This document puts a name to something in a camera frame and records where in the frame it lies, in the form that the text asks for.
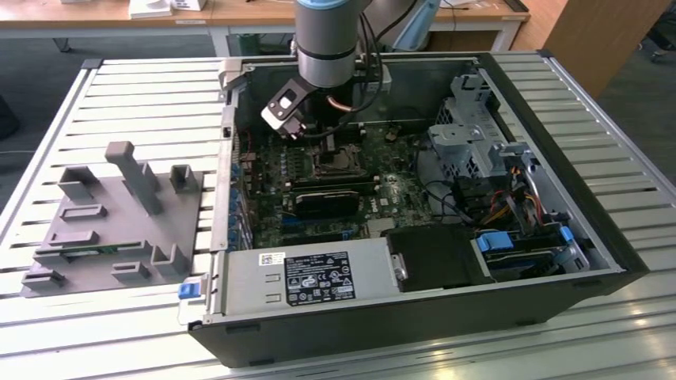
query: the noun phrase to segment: power supply label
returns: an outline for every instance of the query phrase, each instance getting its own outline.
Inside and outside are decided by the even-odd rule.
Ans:
[[[286,303],[311,305],[354,298],[354,282],[346,252],[286,257]]]

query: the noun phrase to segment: slotted aluminum table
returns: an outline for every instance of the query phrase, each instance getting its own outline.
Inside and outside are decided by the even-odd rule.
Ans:
[[[87,164],[98,177],[118,175],[103,163],[114,140],[135,145],[134,156],[154,173],[178,163],[205,171],[193,273],[209,265],[218,60],[105,61],[79,71],[0,217],[2,378],[673,378],[673,186],[554,59],[531,53],[499,53],[495,59],[650,274],[542,325],[253,370],[221,366],[187,336],[175,285],[19,298],[21,277],[62,196],[54,182],[63,166]]]

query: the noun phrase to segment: gray floor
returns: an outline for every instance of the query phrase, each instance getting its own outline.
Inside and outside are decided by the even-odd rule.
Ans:
[[[50,40],[0,40],[0,94],[22,121],[0,141],[0,152],[34,150],[86,58],[141,59],[213,56],[203,36],[75,39],[63,54]],[[602,108],[657,167],[676,182],[676,55],[649,62],[653,47],[635,51],[601,99]],[[30,154],[0,154],[0,210]]]

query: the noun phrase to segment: black cable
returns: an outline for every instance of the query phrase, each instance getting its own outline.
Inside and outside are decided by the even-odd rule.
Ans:
[[[454,33],[454,30],[457,29],[457,20],[454,19],[454,11],[455,10],[469,10],[469,8],[455,8],[453,6],[453,4],[450,4],[447,2],[447,0],[443,0],[443,3],[447,4],[450,6],[450,15],[453,16],[453,29],[450,30],[450,33]],[[453,34],[449,35],[449,42],[453,41]]]
[[[419,156],[419,147],[417,147],[417,149],[414,150],[413,161],[410,162],[409,165],[409,171],[413,172],[414,176],[418,175],[418,156]]]
[[[367,33],[366,33],[366,24],[363,22],[363,19],[358,17],[358,25],[361,26],[361,34],[363,36],[362,43],[363,43],[363,65],[366,67],[363,77],[367,78],[367,74],[370,73],[370,44],[367,43]]]
[[[451,193],[451,192],[449,192],[446,195],[443,195],[443,198],[441,198],[441,218],[443,218],[445,216],[453,216],[453,215],[446,215],[446,214],[445,214],[445,205],[443,205],[443,203],[445,203],[445,198],[447,198],[447,197],[449,197],[449,196],[451,196],[451,195],[453,195],[453,193]]]
[[[462,212],[462,210],[457,208],[455,205],[453,205],[451,203],[449,203],[449,202],[445,201],[445,197],[449,194],[446,194],[443,196],[443,198],[441,199],[435,194],[433,194],[429,191],[427,186],[430,184],[445,184],[447,186],[447,182],[445,180],[430,180],[426,184],[423,184],[423,190],[426,192],[426,195],[430,196],[433,200],[437,200],[441,203],[441,207],[446,206],[457,214],[457,216],[459,217],[459,219],[462,219],[462,222],[465,222],[470,226],[478,226],[479,224],[475,222],[475,220],[473,220],[471,217],[469,217],[467,214],[465,214]]]
[[[361,112],[363,109],[366,109],[367,107],[370,107],[370,105],[373,104],[373,102],[375,101],[375,99],[377,99],[377,97],[379,95],[379,90],[382,89],[382,60],[381,60],[381,57],[379,57],[379,51],[377,49],[375,35],[374,35],[374,32],[373,32],[373,27],[370,26],[370,22],[367,21],[366,15],[363,13],[361,13],[358,15],[358,17],[359,17],[361,22],[366,25],[367,34],[370,35],[370,43],[373,45],[371,48],[373,48],[374,54],[375,54],[375,67],[378,69],[378,87],[375,89],[375,92],[373,93],[373,96],[367,99],[367,101],[365,101],[357,108],[353,108],[351,111],[349,111],[345,114],[345,116],[342,117],[341,123],[334,128],[331,128],[331,129],[329,129],[329,130],[326,130],[322,133],[318,133],[315,135],[303,135],[302,137],[305,139],[322,139],[323,137],[326,137],[326,136],[331,135],[333,133],[335,133],[335,131],[338,129],[343,128],[345,125],[347,125],[349,122],[353,120],[353,117],[357,115],[357,112]]]
[[[409,15],[410,11],[413,10],[414,8],[414,5],[417,4],[417,0],[413,0],[410,2],[410,5],[409,7],[406,8],[406,10],[403,11],[403,13],[401,13],[401,16],[397,17],[397,19],[394,21],[391,21],[391,24],[389,24],[385,29],[382,29],[382,31],[378,33],[378,36],[375,37],[374,39],[374,42],[375,42],[375,50],[378,50],[377,48],[377,43],[379,42],[379,39],[382,38],[382,36],[385,34],[387,34],[387,32],[391,30],[391,28],[394,26],[397,26],[397,24],[406,18],[406,16]]]
[[[411,105],[399,105],[399,106],[394,105],[389,108],[390,111],[387,111],[387,122],[390,122],[390,123],[394,122],[397,112],[401,112],[405,109],[409,109],[410,111],[413,111],[414,114],[417,116],[419,116],[419,119],[423,119],[423,120],[427,119],[427,117],[423,115],[423,113]]]

